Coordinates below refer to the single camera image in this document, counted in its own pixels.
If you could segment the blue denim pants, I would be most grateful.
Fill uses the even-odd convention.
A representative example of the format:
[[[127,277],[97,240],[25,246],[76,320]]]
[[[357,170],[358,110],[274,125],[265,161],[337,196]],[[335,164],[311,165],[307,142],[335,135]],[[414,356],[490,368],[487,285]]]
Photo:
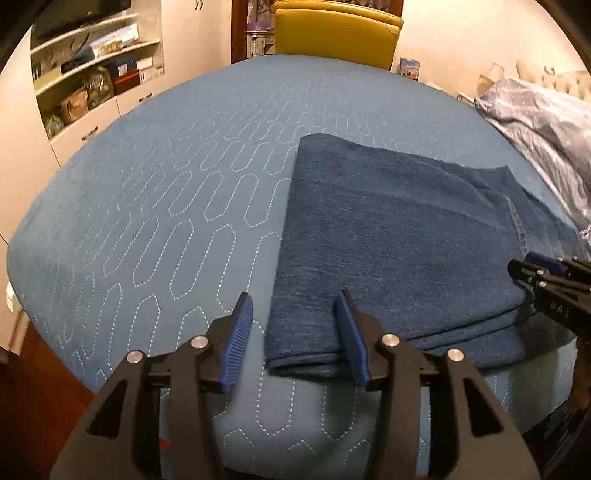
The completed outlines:
[[[506,168],[475,169],[301,138],[266,330],[281,376],[349,375],[332,313],[339,292],[414,347],[464,351],[478,368],[533,359],[572,342],[537,312],[508,263],[530,252],[582,255],[578,233]]]

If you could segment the light blue crumpled blanket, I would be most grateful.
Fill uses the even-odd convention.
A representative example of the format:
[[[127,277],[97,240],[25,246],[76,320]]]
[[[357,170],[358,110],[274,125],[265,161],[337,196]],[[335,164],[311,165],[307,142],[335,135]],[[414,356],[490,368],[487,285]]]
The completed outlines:
[[[590,246],[590,104],[506,78],[475,108],[534,167]]]

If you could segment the blue quilted bedspread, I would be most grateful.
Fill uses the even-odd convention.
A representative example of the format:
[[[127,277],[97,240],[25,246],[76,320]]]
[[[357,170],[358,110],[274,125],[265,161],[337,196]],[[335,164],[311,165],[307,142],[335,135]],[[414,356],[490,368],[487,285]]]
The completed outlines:
[[[290,182],[301,138],[475,169],[508,168],[576,232],[529,162],[472,107],[390,72],[266,56],[185,82],[112,123],[33,201],[8,274],[37,331],[88,388],[131,350],[161,354],[252,297],[238,385],[211,413],[229,468],[277,479],[358,479],[379,398],[349,375],[281,376],[266,366]],[[482,369],[528,430],[568,396],[571,343]]]

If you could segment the small picture box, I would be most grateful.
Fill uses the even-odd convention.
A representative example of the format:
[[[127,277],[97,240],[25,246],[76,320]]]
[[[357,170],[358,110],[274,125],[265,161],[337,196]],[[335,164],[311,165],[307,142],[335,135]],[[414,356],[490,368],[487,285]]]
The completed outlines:
[[[418,81],[420,77],[420,62],[418,60],[401,58],[398,73],[410,80]]]

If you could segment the yellow upholstered chair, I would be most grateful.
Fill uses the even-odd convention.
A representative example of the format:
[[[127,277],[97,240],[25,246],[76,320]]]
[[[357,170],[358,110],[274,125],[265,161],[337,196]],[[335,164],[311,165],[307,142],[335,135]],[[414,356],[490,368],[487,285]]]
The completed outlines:
[[[403,27],[397,15],[339,1],[276,1],[271,9],[277,54],[392,68]]]

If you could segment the tan handbag on shelf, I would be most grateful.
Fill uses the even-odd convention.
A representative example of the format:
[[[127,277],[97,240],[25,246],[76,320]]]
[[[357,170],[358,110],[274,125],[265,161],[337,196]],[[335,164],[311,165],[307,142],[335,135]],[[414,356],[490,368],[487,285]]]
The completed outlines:
[[[65,98],[60,104],[60,117],[65,125],[69,125],[88,112],[88,92],[80,88]]]

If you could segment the green plastic bag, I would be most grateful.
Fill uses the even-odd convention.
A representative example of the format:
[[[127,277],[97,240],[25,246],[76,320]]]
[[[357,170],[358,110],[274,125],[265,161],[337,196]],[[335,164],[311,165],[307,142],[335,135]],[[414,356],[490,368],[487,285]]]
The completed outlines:
[[[88,92],[88,109],[93,110],[114,96],[109,72],[104,67],[97,67],[85,77],[85,89]]]

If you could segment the cream wall cabinet unit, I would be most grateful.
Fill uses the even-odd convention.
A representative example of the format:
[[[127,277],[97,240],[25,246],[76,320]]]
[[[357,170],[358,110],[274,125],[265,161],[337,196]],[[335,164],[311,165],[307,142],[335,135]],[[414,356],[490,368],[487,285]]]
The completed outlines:
[[[1,5],[1,242],[58,169],[121,116],[228,65],[228,1]]]

